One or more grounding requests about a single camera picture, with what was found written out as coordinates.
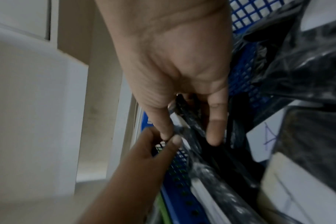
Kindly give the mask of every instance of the skin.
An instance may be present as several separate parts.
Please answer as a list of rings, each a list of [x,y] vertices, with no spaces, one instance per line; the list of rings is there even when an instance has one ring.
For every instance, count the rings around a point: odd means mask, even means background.
[[[182,144],[182,138],[176,135],[157,156],[152,157],[152,147],[161,141],[156,128],[145,128],[79,224],[144,222],[164,174]]]
[[[226,0],[96,0],[132,92],[164,140],[167,106],[196,94],[209,144],[227,125],[232,24]]]

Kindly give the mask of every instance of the green strip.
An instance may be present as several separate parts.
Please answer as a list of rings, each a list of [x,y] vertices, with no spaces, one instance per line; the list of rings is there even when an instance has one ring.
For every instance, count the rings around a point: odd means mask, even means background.
[[[162,198],[161,193],[157,197],[157,202],[158,202],[158,207],[160,208],[162,218],[163,218],[163,223],[164,224],[172,224],[171,218],[168,215],[167,208],[165,207],[164,200]]]

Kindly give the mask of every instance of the basket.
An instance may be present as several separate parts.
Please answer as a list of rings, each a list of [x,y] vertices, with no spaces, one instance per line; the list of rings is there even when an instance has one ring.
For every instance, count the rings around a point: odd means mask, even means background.
[[[232,29],[236,34],[243,33],[249,26],[270,12],[293,0],[230,0],[232,9]],[[237,64],[229,74],[229,95],[248,92],[250,106],[254,113],[262,110],[269,97],[260,95],[259,88],[250,84],[251,70],[256,45],[247,44]],[[153,126],[146,113],[143,115],[141,130]],[[164,147],[164,143],[152,150],[155,155]],[[208,224],[209,220],[197,199],[190,191],[186,173],[186,154],[179,151],[165,175],[161,195],[173,224]]]

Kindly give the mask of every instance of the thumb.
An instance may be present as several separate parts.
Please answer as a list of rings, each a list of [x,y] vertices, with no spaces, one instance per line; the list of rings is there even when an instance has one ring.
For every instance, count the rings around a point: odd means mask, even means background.
[[[171,138],[165,145],[164,149],[157,156],[155,156],[154,160],[158,170],[161,170],[163,173],[167,171],[176,153],[178,152],[179,147],[182,145],[182,142],[182,137],[179,135],[173,136],[173,138]]]
[[[169,116],[168,108],[155,108],[146,107],[143,108],[153,125],[161,133],[162,140],[169,140],[173,135],[173,122]]]

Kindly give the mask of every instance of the cabinet door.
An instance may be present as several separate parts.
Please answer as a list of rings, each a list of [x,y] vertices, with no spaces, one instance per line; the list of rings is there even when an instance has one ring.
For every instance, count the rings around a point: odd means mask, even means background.
[[[0,0],[0,24],[48,39],[50,0]]]

